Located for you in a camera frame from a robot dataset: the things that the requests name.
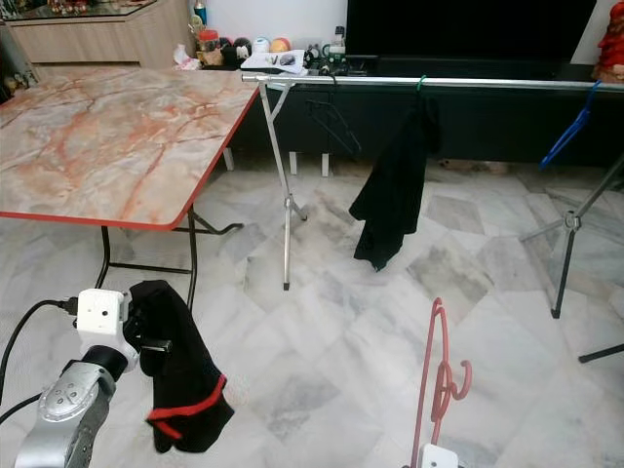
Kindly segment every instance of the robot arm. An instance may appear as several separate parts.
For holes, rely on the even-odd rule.
[[[42,393],[37,421],[19,449],[15,468],[89,466],[115,382],[137,365],[141,346],[160,351],[171,346],[141,342],[141,326],[141,312],[129,313],[126,295],[105,290],[79,294],[76,328],[86,354],[70,362]]]

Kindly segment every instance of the jar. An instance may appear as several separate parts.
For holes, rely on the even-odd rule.
[[[218,47],[218,33],[214,29],[200,31],[197,40],[202,52],[212,52]]]

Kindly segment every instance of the hanging black garment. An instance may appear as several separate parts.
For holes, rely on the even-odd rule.
[[[171,353],[142,350],[140,367],[153,378],[154,446],[163,453],[206,451],[234,410],[223,397],[225,375],[216,368],[186,303],[165,281],[143,281],[130,288],[133,305],[142,310],[142,334],[170,340]]]
[[[440,149],[437,102],[418,93],[403,127],[381,153],[349,213],[365,220],[355,258],[379,271],[416,231],[427,156]]]

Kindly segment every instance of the red trim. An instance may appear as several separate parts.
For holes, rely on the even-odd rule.
[[[176,429],[167,424],[165,421],[156,421],[154,422],[154,425],[160,429],[163,434],[171,437],[172,439],[179,441],[182,438],[182,434],[177,432]]]
[[[223,387],[225,386],[226,381],[227,378],[225,378],[225,375],[221,374],[218,378],[218,383],[216,384],[213,393],[211,393],[211,395],[203,402],[197,403],[195,405],[190,405],[188,407],[155,408],[147,416],[147,420],[154,421],[156,419],[167,419],[174,416],[192,416],[194,414],[197,414],[198,412],[207,410],[216,402],[218,402],[219,398],[221,398],[221,393],[223,391]]]
[[[154,230],[154,231],[171,231],[172,229],[176,228],[180,224],[180,222],[182,221],[182,218],[186,215],[186,213],[188,212],[188,209],[190,208],[190,206],[193,204],[193,202],[199,195],[199,191],[202,189],[202,187],[206,183],[206,180],[208,180],[208,176],[211,174],[211,172],[215,168],[215,165],[218,162],[221,154],[223,153],[223,150],[227,147],[227,144],[230,142],[230,139],[232,139],[232,137],[234,136],[234,133],[238,130],[238,127],[241,125],[241,122],[245,118],[245,115],[250,110],[250,107],[252,106],[252,103],[254,102],[255,97],[257,96],[257,93],[258,93],[258,89],[256,88],[252,96],[250,97],[250,100],[247,102],[247,104],[245,105],[245,108],[241,112],[241,115],[239,115],[238,119],[232,126],[230,133],[227,134],[227,136],[225,137],[223,144],[221,145],[221,147],[216,153],[217,156],[213,158],[213,161],[210,163],[210,165],[208,166],[208,168],[202,175],[202,178],[200,178],[199,181],[197,182],[197,186],[195,187],[195,190],[193,190],[188,201],[182,207],[180,214],[172,222],[168,224],[149,224],[146,222],[132,222],[132,221],[123,221],[123,220],[114,220],[114,219],[95,219],[91,217],[76,217],[76,216],[62,216],[62,215],[57,215],[57,214],[33,214],[33,213],[16,213],[16,212],[0,212],[0,217],[16,217],[18,219],[36,219],[39,221],[68,222],[72,224],[91,224],[91,225],[96,225],[96,226],[125,227],[128,229],[148,229],[148,230]]]

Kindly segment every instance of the tv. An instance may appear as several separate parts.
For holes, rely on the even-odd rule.
[[[569,62],[596,0],[349,0],[346,53]]]

